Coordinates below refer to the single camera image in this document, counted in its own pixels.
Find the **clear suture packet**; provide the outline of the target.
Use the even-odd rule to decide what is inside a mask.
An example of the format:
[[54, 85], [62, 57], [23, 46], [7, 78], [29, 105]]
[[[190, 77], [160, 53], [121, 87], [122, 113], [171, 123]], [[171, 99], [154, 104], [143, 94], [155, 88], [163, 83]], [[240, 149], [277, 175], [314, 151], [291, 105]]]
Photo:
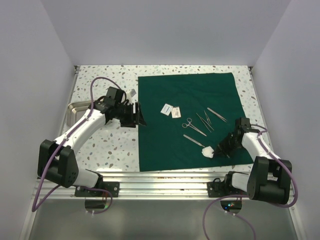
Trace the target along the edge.
[[178, 106], [172, 108], [171, 116], [172, 116], [173, 119], [178, 119], [178, 118], [181, 117], [181, 111], [180, 111], [180, 108]]

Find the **short steel tweezers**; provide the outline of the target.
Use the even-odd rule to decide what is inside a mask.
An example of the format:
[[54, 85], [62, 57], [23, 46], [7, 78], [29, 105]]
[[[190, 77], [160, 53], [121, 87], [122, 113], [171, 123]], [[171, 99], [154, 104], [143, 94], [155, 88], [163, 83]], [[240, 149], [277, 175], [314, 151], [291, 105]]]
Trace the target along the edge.
[[204, 114], [205, 114], [205, 117], [206, 117], [206, 120], [207, 120], [208, 124], [211, 125], [212, 124], [211, 120], [210, 120], [210, 118], [209, 118], [209, 116], [208, 116], [208, 114], [207, 114], [207, 112], [205, 110], [204, 110]]

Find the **white suture packet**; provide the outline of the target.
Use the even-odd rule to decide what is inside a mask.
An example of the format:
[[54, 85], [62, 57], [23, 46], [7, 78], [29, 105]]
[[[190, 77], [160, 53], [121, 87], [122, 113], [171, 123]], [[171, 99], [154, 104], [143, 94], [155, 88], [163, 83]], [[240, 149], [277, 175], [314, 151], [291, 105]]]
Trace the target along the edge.
[[172, 112], [172, 109], [173, 109], [172, 105], [165, 103], [160, 112], [166, 116], [169, 116], [170, 113]]

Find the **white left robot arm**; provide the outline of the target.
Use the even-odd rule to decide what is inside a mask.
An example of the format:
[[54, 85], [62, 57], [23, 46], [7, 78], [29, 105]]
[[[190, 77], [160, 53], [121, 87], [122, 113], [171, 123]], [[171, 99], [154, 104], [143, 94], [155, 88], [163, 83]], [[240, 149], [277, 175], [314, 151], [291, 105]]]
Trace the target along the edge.
[[109, 87], [105, 96], [90, 103], [84, 115], [63, 135], [40, 144], [37, 175], [64, 188], [86, 187], [92, 196], [103, 193], [104, 184], [97, 172], [78, 167], [76, 154], [101, 127], [116, 119], [123, 128], [146, 126], [139, 102], [131, 103], [126, 93]]

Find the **long steel tweezers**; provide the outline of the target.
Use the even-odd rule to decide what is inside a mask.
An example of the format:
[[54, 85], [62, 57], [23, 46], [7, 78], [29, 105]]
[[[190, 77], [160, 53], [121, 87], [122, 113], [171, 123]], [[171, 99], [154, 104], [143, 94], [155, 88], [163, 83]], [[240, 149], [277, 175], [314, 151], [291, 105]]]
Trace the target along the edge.
[[199, 117], [200, 121], [204, 124], [204, 126], [209, 130], [210, 133], [214, 131], [211, 125], [204, 118], [202, 118], [198, 113], [196, 113], [196, 115]]

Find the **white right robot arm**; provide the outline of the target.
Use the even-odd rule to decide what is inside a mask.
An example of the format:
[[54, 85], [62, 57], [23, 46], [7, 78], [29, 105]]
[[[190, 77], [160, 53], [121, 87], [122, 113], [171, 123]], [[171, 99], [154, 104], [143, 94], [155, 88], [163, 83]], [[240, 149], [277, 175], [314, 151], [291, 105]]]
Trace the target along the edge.
[[212, 189], [219, 196], [246, 193], [251, 200], [286, 206], [290, 198], [292, 164], [277, 156], [264, 142], [262, 132], [252, 127], [250, 119], [235, 120], [234, 130], [217, 145], [214, 157], [230, 158], [238, 149], [245, 149], [253, 166], [250, 174], [229, 171], [223, 180], [214, 179]]

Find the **stainless steel tray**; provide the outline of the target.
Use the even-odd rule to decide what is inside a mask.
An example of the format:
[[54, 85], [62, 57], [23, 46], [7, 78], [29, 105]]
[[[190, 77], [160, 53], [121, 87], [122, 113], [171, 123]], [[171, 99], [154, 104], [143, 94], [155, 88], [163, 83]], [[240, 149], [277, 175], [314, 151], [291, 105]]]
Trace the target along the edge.
[[66, 110], [66, 126], [71, 128], [91, 107], [91, 101], [71, 102]]

